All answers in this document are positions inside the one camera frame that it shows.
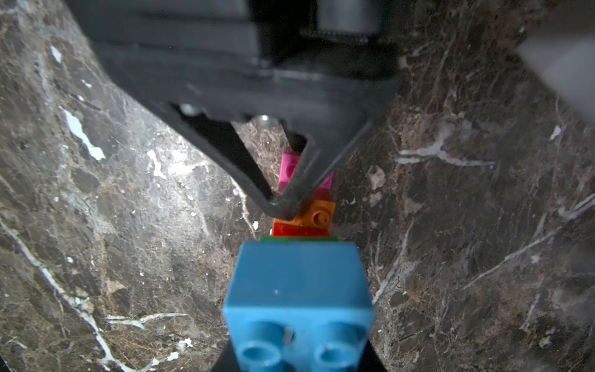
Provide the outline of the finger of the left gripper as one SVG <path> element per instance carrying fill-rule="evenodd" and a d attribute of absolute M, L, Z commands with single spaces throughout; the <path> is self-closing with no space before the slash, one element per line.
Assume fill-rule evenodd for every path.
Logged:
<path fill-rule="evenodd" d="M 271 200 L 272 217 L 296 217 L 314 190 L 373 127 L 373 119 L 285 123 L 285 132 L 303 137 L 305 147 L 288 185 Z"/>

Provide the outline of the blue lego brick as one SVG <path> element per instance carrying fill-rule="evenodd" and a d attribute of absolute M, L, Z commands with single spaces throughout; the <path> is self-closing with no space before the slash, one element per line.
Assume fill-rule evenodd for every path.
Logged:
<path fill-rule="evenodd" d="M 223 314 L 241 371 L 355 371 L 374 309 L 354 243 L 249 241 Z"/>

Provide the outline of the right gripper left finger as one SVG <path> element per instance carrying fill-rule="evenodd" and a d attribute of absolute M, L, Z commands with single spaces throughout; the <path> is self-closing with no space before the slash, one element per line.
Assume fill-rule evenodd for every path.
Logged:
<path fill-rule="evenodd" d="M 240 365 L 236 359 L 232 343 L 228 341 L 223 351 L 212 365 L 210 372 L 240 372 Z"/>

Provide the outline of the pink lego brick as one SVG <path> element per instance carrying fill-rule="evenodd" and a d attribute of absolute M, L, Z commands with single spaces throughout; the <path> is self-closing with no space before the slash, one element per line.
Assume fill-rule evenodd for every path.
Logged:
<path fill-rule="evenodd" d="M 278 191 L 283 192 L 300 161 L 301 153 L 285 149 L 281 158 Z M 334 173 L 331 172 L 325 181 L 315 190 L 315 198 L 329 198 Z"/>

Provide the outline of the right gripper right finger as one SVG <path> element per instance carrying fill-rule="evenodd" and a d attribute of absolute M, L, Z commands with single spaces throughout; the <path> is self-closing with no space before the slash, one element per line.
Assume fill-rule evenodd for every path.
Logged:
<path fill-rule="evenodd" d="M 381 358 L 368 340 L 359 362 L 359 372 L 387 372 Z"/>

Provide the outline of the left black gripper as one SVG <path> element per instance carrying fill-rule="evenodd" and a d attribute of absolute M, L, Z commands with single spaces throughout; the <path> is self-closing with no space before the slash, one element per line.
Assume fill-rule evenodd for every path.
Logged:
<path fill-rule="evenodd" d="M 220 166 L 262 211 L 291 216 L 230 122 L 381 114 L 400 82 L 397 1 L 69 1 L 110 79 Z M 182 111 L 200 113 L 186 116 Z"/>

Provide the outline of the orange lego brick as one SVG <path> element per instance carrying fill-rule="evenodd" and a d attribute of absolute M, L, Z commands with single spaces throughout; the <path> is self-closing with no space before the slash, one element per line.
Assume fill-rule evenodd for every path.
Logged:
<path fill-rule="evenodd" d="M 312 200 L 292 220 L 274 219 L 274 223 L 316 229 L 330 229 L 336 209 L 334 201 Z"/>

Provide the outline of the orange-red lego brick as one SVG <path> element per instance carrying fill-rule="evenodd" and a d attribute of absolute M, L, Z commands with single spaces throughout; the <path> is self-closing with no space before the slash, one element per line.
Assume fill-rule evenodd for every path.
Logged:
<path fill-rule="evenodd" d="M 330 237 L 328 229 L 310 226 L 296 226 L 281 220 L 274 220 L 271 236 L 273 237 Z"/>

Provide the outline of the green lego brick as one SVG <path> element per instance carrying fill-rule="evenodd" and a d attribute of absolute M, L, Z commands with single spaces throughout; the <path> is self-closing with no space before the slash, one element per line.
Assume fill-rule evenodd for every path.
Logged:
<path fill-rule="evenodd" d="M 260 242 L 338 242 L 337 237 L 260 237 Z"/>

